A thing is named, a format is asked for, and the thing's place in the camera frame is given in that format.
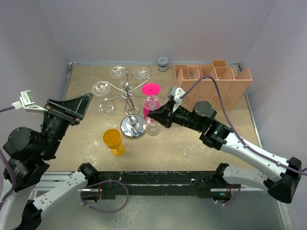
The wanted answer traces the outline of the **pink plastic goblet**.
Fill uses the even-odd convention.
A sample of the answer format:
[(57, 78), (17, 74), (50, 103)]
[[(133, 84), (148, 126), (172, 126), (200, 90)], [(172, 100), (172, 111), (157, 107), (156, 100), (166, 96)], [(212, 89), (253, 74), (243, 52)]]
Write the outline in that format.
[(161, 87), (157, 83), (147, 83), (142, 87), (142, 93), (145, 95), (143, 102), (143, 118), (146, 119), (151, 110), (157, 109), (161, 106), (161, 99), (158, 94)]

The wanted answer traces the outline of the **tall clear champagne flute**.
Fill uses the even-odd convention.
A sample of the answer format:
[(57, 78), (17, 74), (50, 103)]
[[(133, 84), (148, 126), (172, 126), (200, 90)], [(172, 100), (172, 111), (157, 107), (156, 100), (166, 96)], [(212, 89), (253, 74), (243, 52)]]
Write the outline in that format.
[(150, 78), (151, 72), (147, 67), (139, 67), (134, 70), (133, 75), (136, 79), (146, 80)]

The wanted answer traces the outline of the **short clear wine glass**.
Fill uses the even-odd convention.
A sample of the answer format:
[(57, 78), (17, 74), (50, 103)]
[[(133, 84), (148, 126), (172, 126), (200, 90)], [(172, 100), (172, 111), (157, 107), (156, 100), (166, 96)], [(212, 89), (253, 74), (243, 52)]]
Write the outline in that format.
[(126, 75), (127, 71), (124, 66), (114, 66), (110, 70), (110, 76), (114, 79), (122, 78)]

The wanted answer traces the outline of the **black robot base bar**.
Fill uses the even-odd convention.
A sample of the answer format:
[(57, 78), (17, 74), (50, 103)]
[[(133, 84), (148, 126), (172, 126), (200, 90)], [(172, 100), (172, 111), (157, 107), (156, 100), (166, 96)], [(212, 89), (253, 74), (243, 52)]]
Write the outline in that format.
[(190, 172), (99, 172), (102, 199), (116, 196), (196, 196), (230, 200), (230, 185), (215, 177), (213, 171)]

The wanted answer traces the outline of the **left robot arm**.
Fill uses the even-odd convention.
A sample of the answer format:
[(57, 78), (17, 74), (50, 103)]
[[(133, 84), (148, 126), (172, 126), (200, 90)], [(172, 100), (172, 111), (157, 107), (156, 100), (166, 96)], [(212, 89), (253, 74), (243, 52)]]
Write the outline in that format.
[(49, 168), (47, 161), (55, 154), (69, 126), (83, 120), (93, 94), (68, 99), (48, 99), (45, 106), (35, 104), (30, 90), (21, 92), (12, 103), (14, 109), (43, 112), (41, 131), (18, 127), (8, 136), (3, 151), (9, 155), (0, 158), (5, 165), (3, 192), (0, 199), (0, 228), (2, 230), (35, 230), (48, 210), (64, 200), (70, 192), (87, 186), (97, 186), (98, 170), (83, 163), (68, 180), (41, 197), (30, 199), (30, 194)]

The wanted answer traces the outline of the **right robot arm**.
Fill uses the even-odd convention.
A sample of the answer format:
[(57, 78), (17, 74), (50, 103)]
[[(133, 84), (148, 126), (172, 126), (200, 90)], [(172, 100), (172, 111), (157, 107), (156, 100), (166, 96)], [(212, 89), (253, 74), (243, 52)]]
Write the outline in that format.
[(302, 162), (272, 154), (236, 135), (234, 129), (217, 121), (217, 112), (205, 101), (197, 102), (192, 111), (179, 106), (174, 110), (174, 101), (169, 100), (148, 116), (166, 128), (173, 123), (200, 132), (199, 139), (209, 148), (231, 154), (254, 169), (240, 169), (221, 163), (213, 176), (217, 187), (241, 184), (267, 191), (276, 200), (290, 204), (301, 179)]

